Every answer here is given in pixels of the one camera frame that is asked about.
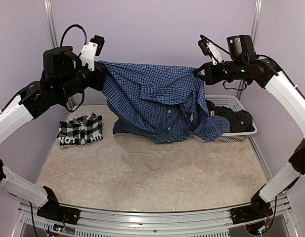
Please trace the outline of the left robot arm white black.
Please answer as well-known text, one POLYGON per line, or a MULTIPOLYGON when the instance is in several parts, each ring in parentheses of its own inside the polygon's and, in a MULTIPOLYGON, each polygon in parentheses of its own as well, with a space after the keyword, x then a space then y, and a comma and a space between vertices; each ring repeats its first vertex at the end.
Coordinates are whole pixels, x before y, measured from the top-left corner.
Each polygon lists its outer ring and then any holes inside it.
MULTIPOLYGON (((86 42, 80 55, 71 46, 61 46, 43 53, 43 73, 18 91, 0 111, 0 145, 25 124, 37 119, 54 105, 66 106, 68 99, 88 87, 101 91, 106 69, 95 62, 102 46, 86 42)), ((27 200, 38 213, 57 220, 63 215, 53 190, 38 186, 12 172, 0 159, 0 190, 27 200)))

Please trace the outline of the white plastic laundry basket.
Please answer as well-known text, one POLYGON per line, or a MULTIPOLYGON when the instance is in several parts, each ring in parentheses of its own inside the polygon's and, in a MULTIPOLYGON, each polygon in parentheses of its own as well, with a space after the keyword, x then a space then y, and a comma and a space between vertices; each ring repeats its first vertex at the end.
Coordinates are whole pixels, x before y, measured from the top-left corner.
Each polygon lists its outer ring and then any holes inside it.
MULTIPOLYGON (((216 106, 225 106, 234 112, 246 110, 242 103, 232 95, 207 95, 206 99, 213 102, 216 106)), ((213 140, 215 143, 230 143, 243 142, 250 135, 256 134, 258 129, 255 123, 252 123, 254 131, 238 132, 238 133, 224 133, 220 137, 213 140)))

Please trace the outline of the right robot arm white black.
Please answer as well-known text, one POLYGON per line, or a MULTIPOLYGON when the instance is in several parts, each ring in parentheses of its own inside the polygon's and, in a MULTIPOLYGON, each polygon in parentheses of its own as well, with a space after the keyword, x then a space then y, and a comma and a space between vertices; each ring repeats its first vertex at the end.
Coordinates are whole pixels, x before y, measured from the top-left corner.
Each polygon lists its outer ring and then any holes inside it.
POLYGON ((206 85, 234 80, 243 80, 250 85, 255 81, 284 107, 304 137, 288 163, 253 195, 251 203, 237 209, 240 214, 251 219, 271 215, 270 202, 305 174, 305 97, 273 59, 256 54, 250 35, 227 38, 227 54, 231 61, 221 59, 220 46, 204 35, 200 38, 198 45, 204 55, 210 56, 211 62, 195 70, 197 78, 206 85))

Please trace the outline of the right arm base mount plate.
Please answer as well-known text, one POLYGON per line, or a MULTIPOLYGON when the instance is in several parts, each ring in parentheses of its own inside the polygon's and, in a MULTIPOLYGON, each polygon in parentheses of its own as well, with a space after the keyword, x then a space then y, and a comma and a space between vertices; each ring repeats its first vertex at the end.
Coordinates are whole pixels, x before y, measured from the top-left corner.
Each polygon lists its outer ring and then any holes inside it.
POLYGON ((255 208, 252 205, 245 205, 242 207, 232 208, 230 210, 231 218, 233 224, 241 224, 245 222, 250 222, 267 217, 267 215, 272 215, 273 210, 270 206, 263 209, 255 208))

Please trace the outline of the blue checked long sleeve shirt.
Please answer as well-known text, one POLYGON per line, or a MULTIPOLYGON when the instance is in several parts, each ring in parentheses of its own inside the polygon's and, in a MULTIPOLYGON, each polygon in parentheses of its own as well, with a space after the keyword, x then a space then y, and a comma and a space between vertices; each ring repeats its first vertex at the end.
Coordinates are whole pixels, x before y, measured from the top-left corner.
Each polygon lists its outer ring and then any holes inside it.
POLYGON ((212 141, 230 131, 226 118, 212 116, 204 83, 194 68, 103 61, 103 94, 118 117, 113 133, 133 133, 157 144, 189 136, 212 141))

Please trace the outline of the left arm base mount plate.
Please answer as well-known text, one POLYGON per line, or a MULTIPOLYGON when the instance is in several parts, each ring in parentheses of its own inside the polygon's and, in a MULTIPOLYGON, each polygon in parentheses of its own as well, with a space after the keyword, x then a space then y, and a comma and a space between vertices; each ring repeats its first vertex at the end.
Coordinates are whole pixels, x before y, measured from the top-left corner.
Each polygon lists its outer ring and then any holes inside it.
POLYGON ((37 211, 37 215, 49 220, 77 225, 81 211, 77 208, 61 205, 44 205, 37 211))

